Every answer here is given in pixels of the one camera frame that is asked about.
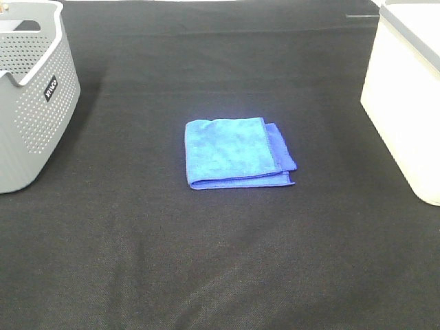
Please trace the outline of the grey perforated plastic basket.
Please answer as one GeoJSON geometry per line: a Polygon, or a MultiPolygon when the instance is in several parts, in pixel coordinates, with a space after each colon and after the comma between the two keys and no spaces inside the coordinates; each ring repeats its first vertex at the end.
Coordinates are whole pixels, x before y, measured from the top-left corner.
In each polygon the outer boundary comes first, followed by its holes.
{"type": "Polygon", "coordinates": [[[39,29],[1,32],[1,192],[29,186],[75,111],[80,84],[58,1],[3,1],[2,21],[39,29]]]}

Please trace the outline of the black table cloth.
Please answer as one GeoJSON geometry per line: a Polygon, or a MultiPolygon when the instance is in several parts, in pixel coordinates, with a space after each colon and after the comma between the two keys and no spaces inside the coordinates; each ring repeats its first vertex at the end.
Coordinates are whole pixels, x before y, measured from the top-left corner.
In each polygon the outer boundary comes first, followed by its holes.
{"type": "Polygon", "coordinates": [[[67,1],[75,113],[1,196],[2,329],[438,329],[439,209],[360,104],[371,1],[67,1]],[[293,186],[193,190],[184,127],[262,117],[293,186]]]}

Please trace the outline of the white storage bin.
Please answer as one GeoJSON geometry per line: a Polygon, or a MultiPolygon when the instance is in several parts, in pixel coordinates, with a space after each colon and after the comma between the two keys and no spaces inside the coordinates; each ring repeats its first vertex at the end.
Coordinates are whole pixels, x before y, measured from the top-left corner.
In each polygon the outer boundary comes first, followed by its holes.
{"type": "Polygon", "coordinates": [[[439,205],[439,2],[385,1],[360,102],[412,191],[439,205]]]}

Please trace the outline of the blue microfiber towel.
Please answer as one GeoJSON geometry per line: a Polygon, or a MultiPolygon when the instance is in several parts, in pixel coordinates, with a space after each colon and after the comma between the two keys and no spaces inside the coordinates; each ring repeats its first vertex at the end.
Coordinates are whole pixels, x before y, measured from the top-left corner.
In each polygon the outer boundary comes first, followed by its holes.
{"type": "Polygon", "coordinates": [[[274,123],[262,118],[193,120],[184,134],[186,177],[195,190],[291,186],[297,169],[274,123]]]}

